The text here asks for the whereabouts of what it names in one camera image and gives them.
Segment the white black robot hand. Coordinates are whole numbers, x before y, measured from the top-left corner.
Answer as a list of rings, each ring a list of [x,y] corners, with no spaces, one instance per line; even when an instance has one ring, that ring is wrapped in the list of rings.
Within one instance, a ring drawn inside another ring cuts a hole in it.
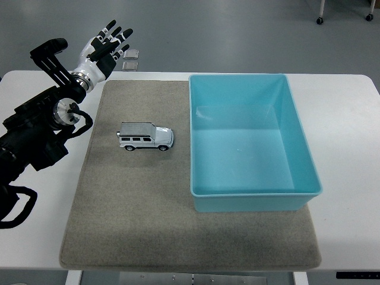
[[[115,25],[116,20],[112,20],[88,41],[80,53],[78,66],[71,73],[86,92],[108,79],[118,59],[129,49],[129,45],[123,45],[123,42],[133,33],[133,29],[123,31]]]

